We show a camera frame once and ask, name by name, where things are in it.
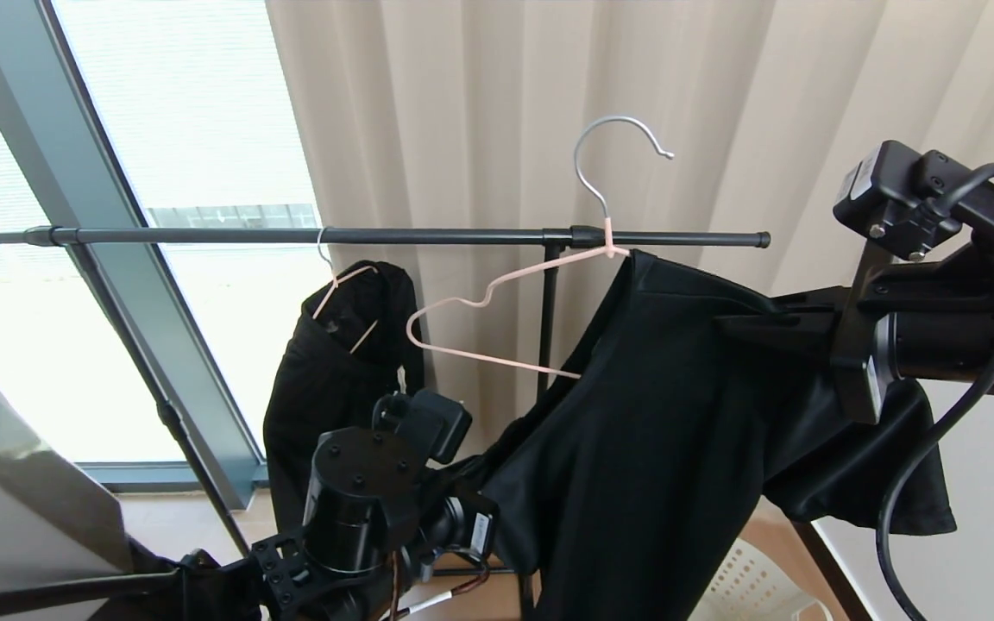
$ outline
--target clothes rack pole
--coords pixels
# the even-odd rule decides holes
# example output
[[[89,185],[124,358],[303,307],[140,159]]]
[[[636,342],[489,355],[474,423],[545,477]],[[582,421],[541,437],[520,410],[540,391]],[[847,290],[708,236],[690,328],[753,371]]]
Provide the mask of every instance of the clothes rack pole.
[[[133,359],[148,390],[153,394],[160,419],[171,430],[186,456],[186,462],[198,477],[206,498],[221,519],[225,529],[241,554],[248,553],[232,512],[224,506],[217,484],[210,479],[201,456],[189,440],[182,417],[171,405],[162,386],[149,366],[141,346],[128,329],[113,292],[102,279],[98,264],[87,244],[93,243],[323,243],[367,245],[542,245],[544,259],[557,259],[564,250],[598,248],[604,244],[604,231],[596,227],[568,229],[82,229],[44,225],[20,232],[0,233],[0,244],[28,244],[35,247],[66,247],[79,264],[83,276],[90,282],[98,305],[103,308],[122,344]],[[619,245],[713,245],[713,247],[768,248],[770,235],[757,233],[685,233],[685,232],[614,232],[613,242]],[[544,271],[544,299],[539,334],[539,366],[550,365],[555,302],[557,298],[557,268]],[[548,374],[537,378],[537,397],[547,390]],[[517,575],[520,616],[527,617],[535,609],[535,588],[530,575]]]

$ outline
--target black t-shirt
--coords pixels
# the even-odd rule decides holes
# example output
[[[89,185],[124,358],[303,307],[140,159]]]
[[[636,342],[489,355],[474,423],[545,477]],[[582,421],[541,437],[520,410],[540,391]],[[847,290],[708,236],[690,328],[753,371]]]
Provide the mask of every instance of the black t-shirt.
[[[880,424],[849,422],[823,369],[714,326],[777,311],[745,287],[632,251],[563,366],[580,380],[557,378],[462,464],[500,505],[502,561],[542,571],[532,618],[686,618],[762,494],[790,519],[875,525],[930,406],[904,381]],[[954,528],[935,451],[892,530]]]
[[[301,303],[293,337],[275,374],[263,419],[267,475],[279,530],[301,525],[312,453],[321,433],[370,428],[374,402],[384,394],[425,388],[421,350],[406,338],[406,321],[417,311],[409,274],[397,265],[360,260],[346,271],[375,267],[345,280],[316,319],[312,313],[330,285]],[[355,346],[371,323],[362,345]],[[419,338],[419,326],[413,326]],[[406,371],[406,386],[398,369]]]

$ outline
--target hanger hook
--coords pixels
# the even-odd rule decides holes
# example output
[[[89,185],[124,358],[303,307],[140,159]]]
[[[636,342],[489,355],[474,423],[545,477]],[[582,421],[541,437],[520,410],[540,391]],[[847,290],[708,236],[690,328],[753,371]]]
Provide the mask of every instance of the hanger hook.
[[[317,254],[320,255],[321,259],[324,259],[324,263],[328,263],[328,270],[332,272],[332,279],[336,279],[336,267],[332,265],[332,259],[328,258],[328,255],[324,254],[324,245],[320,244],[321,237],[324,237],[324,232],[327,231],[328,227],[321,227],[320,232],[317,233]]]
[[[604,125],[605,122],[614,122],[614,121],[630,122],[635,127],[639,127],[639,129],[643,131],[643,135],[651,139],[651,145],[654,145],[655,152],[658,152],[660,156],[666,159],[674,159],[673,153],[667,152],[666,149],[662,148],[662,145],[658,144],[658,138],[654,137],[654,131],[651,131],[650,127],[647,127],[646,123],[640,121],[638,118],[631,116],[612,115],[612,116],[603,116],[599,119],[596,119],[596,121],[589,123],[588,127],[582,131],[581,136],[577,137],[577,144],[573,147],[573,169],[575,169],[575,172],[577,173],[577,180],[581,181],[581,185],[585,185],[585,189],[587,189],[590,192],[593,192],[593,196],[596,197],[596,200],[601,201],[601,210],[604,211],[605,220],[607,220],[610,217],[608,215],[608,203],[607,201],[604,200],[604,194],[600,193],[600,190],[594,188],[593,185],[590,184],[590,182],[588,182],[587,179],[585,179],[585,173],[581,172],[581,164],[579,159],[577,159],[577,157],[579,157],[579,154],[581,152],[581,144],[585,142],[585,137],[587,137],[588,134],[590,134],[593,129],[596,129],[596,127],[599,125]]]

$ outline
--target white wall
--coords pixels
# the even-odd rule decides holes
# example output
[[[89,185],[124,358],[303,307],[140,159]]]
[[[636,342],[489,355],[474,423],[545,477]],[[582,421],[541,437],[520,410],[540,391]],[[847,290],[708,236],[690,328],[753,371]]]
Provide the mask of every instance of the white wall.
[[[964,388],[928,382],[935,416]],[[927,618],[994,618],[994,397],[982,401],[942,441],[942,460],[958,531],[894,537],[896,573]],[[818,527],[859,585],[873,616],[904,618],[877,566],[873,531],[831,518],[820,520]]]

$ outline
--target curtain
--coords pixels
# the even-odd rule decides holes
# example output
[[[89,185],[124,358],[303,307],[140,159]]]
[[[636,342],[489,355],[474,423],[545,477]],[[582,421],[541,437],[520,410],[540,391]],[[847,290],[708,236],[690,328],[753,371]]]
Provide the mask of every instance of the curtain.
[[[841,178],[888,138],[968,166],[994,160],[994,1],[307,3],[268,0],[324,223],[600,224],[571,155],[593,119],[624,123],[582,158],[616,229],[770,231],[772,248],[648,248],[768,294],[848,284],[864,241],[831,215]],[[481,298],[541,248],[333,248],[393,260],[422,302]],[[560,365],[616,268],[559,275]],[[541,276],[485,310],[426,319],[439,345],[535,361]],[[437,388],[492,440],[535,374],[435,354]]]

